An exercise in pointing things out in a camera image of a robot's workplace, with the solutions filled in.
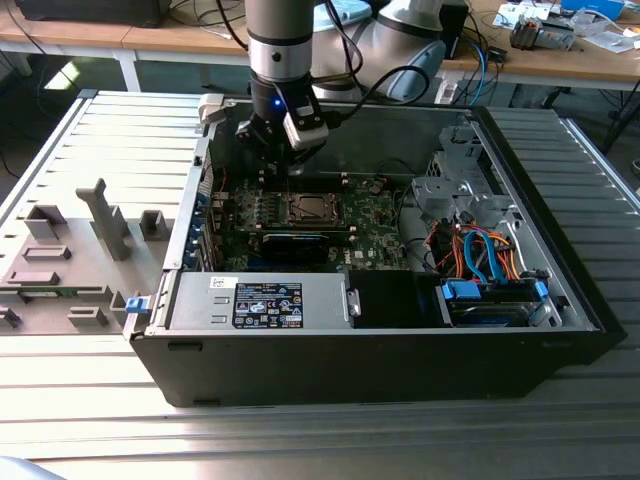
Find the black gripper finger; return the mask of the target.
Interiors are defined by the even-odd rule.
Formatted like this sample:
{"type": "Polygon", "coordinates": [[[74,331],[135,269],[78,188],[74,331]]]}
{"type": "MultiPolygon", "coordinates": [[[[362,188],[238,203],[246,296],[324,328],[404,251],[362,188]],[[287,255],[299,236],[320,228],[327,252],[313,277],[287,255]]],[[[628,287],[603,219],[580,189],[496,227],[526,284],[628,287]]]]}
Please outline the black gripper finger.
{"type": "Polygon", "coordinates": [[[324,146],[326,142],[321,142],[318,145],[314,145],[308,148],[303,148],[301,150],[290,149],[289,157],[288,157],[288,165],[290,168],[298,167],[303,165],[308,160],[310,160],[314,155],[316,155],[324,146]]]}
{"type": "Polygon", "coordinates": [[[235,138],[264,163],[285,166],[288,160],[288,139],[284,129],[252,114],[249,120],[238,123],[235,138]]]}

